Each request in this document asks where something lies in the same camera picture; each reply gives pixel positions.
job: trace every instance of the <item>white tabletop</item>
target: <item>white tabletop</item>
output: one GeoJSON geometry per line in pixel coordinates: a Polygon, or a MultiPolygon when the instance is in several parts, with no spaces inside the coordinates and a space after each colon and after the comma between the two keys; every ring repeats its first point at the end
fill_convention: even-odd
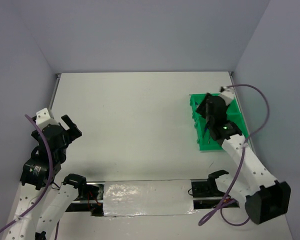
{"type": "MultiPolygon", "coordinates": [[[[235,227],[216,213],[210,221],[198,226],[208,212],[177,216],[94,217],[88,212],[66,212],[60,220],[58,240],[292,240],[286,218],[277,217],[255,225],[251,221],[235,227]]],[[[223,210],[234,223],[246,220],[238,208],[223,210]]]]}
{"type": "Polygon", "coordinates": [[[57,179],[204,179],[236,165],[223,151],[199,151],[189,94],[231,85],[227,72],[63,73],[52,105],[82,137],[67,150],[57,179]]]}
{"type": "MultiPolygon", "coordinates": [[[[88,181],[204,179],[236,165],[223,151],[200,152],[189,94],[216,93],[231,85],[227,72],[63,73],[52,111],[57,121],[69,115],[82,137],[67,150],[57,175],[88,181]]],[[[198,226],[208,209],[177,216],[92,217],[67,212],[58,240],[291,240],[284,216],[242,227],[226,224],[217,213],[198,226]]],[[[243,222],[244,210],[225,209],[243,222]]]]}

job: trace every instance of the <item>gray wall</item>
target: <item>gray wall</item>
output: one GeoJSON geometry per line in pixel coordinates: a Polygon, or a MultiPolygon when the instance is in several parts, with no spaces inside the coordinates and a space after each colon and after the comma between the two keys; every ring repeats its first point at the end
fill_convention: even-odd
{"type": "MultiPolygon", "coordinates": [[[[300,0],[271,0],[234,72],[235,83],[259,87],[270,102],[268,125],[253,140],[265,165],[292,188],[287,220],[300,240],[300,0]]],[[[248,125],[265,116],[262,99],[241,89],[248,125]]]]}
{"type": "Polygon", "coordinates": [[[35,141],[33,116],[47,106],[55,76],[10,0],[0,0],[0,228],[35,141]]]}
{"type": "Polygon", "coordinates": [[[233,71],[269,0],[18,0],[55,72],[233,71]]]}

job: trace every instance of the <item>purple cable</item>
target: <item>purple cable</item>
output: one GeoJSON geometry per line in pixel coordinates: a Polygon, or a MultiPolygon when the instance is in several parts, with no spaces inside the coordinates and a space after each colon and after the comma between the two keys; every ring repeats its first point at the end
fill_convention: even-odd
{"type": "MultiPolygon", "coordinates": [[[[245,140],[244,140],[244,144],[242,145],[242,155],[241,155],[241,159],[240,159],[240,163],[238,165],[238,168],[236,170],[236,173],[233,177],[233,180],[231,182],[231,184],[229,185],[229,188],[226,190],[225,194],[223,195],[222,199],[220,200],[220,202],[217,204],[217,206],[210,212],[208,212],[206,215],[204,215],[198,225],[199,226],[202,226],[203,224],[205,224],[206,222],[208,222],[212,216],[218,211],[218,210],[221,210],[223,207],[227,206],[228,204],[230,204],[229,202],[227,204],[224,204],[224,201],[226,199],[226,197],[229,195],[231,189],[233,188],[236,180],[238,179],[238,176],[239,176],[239,173],[240,173],[240,170],[242,168],[242,165],[244,163],[244,159],[245,159],[245,153],[246,153],[246,147],[245,147],[245,144],[248,142],[248,140],[254,136],[255,134],[257,134],[261,129],[263,129],[266,125],[266,123],[268,122],[269,120],[269,116],[270,116],[270,106],[269,106],[269,103],[268,103],[268,100],[266,98],[266,96],[263,94],[262,91],[260,91],[258,88],[256,88],[255,86],[252,86],[250,84],[234,84],[234,85],[230,85],[230,86],[227,86],[227,88],[236,88],[236,87],[249,87],[249,88],[252,88],[254,90],[256,90],[263,98],[265,104],[266,104],[266,116],[265,116],[265,120],[263,122],[263,124],[257,129],[255,130],[254,132],[252,132],[245,140]]],[[[232,225],[232,226],[242,226],[244,224],[246,224],[250,218],[248,217],[248,219],[246,221],[244,221],[243,223],[240,223],[240,224],[234,224],[234,223],[231,223],[229,222],[228,220],[226,220],[221,212],[221,216],[222,218],[226,221],[226,223],[232,225]]]]}
{"type": "Polygon", "coordinates": [[[57,238],[58,238],[59,223],[60,223],[60,221],[58,221],[58,223],[56,224],[54,240],[57,240],[57,238]]]}
{"type": "MultiPolygon", "coordinates": [[[[35,201],[35,203],[29,207],[27,210],[25,210],[21,215],[20,217],[24,217],[25,215],[27,215],[32,209],[34,209],[36,207],[36,205],[41,201],[41,199],[44,197],[44,195],[46,194],[48,188],[49,188],[49,185],[51,183],[51,178],[52,178],[52,175],[53,175],[53,162],[52,162],[52,155],[51,155],[51,151],[50,151],[50,147],[49,147],[49,144],[48,144],[48,141],[45,137],[45,135],[43,134],[43,132],[40,130],[40,128],[36,125],[36,123],[32,120],[31,117],[29,117],[27,114],[24,115],[26,117],[26,119],[29,120],[29,122],[34,126],[34,128],[38,131],[40,137],[42,138],[43,140],[43,143],[44,143],[44,146],[45,146],[45,149],[46,149],[46,152],[48,154],[48,160],[49,160],[49,176],[48,176],[48,181],[41,193],[41,195],[37,198],[37,200],[35,201]]],[[[16,220],[12,220],[11,222],[9,222],[7,225],[5,225],[3,228],[0,229],[0,234],[6,230],[7,228],[11,227],[13,224],[15,224],[17,221],[16,220]]]]}

